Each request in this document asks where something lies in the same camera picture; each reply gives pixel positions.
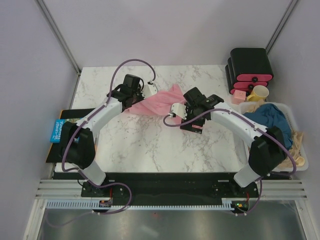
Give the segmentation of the pink t shirt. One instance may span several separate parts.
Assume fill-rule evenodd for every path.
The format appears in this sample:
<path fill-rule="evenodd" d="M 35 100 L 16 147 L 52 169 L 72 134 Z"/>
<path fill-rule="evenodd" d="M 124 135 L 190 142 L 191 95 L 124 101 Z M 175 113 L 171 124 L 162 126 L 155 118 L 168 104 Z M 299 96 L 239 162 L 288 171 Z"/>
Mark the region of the pink t shirt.
<path fill-rule="evenodd" d="M 165 117 L 170 113 L 173 104 L 184 104 L 185 101 L 180 86 L 173 84 L 169 90 L 160 90 L 157 94 L 134 104 L 125 111 L 133 115 Z"/>

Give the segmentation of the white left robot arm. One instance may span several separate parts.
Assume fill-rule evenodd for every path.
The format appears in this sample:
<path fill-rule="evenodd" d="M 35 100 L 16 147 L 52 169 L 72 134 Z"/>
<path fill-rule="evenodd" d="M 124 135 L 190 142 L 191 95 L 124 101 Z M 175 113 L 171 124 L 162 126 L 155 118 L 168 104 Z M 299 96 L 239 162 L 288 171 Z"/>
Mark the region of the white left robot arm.
<path fill-rule="evenodd" d="M 67 121 L 62 126 L 59 142 L 62 170 L 67 171 L 66 162 L 72 164 L 91 181 L 92 191 L 99 197 L 109 193 L 110 185 L 105 181 L 105 172 L 95 161 L 95 138 L 110 120 L 144 99 L 143 89 L 144 82 L 140 77 L 127 74 L 123 83 L 112 90 L 98 107 L 77 122 Z"/>

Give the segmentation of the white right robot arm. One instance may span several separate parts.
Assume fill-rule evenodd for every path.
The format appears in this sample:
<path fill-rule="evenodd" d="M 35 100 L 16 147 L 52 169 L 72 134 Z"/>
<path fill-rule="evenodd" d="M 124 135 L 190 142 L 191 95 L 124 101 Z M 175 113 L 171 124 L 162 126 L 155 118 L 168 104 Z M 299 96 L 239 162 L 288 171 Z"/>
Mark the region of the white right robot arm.
<path fill-rule="evenodd" d="M 183 95 L 185 116 L 180 129 L 201 134 L 206 121 L 219 123 L 240 137 L 249 147 L 248 163 L 233 177 L 229 191 L 235 197 L 242 196 L 247 186 L 271 173 L 285 158 L 285 142 L 282 131 L 267 127 L 233 110 L 219 96 L 206 97 L 197 87 Z"/>

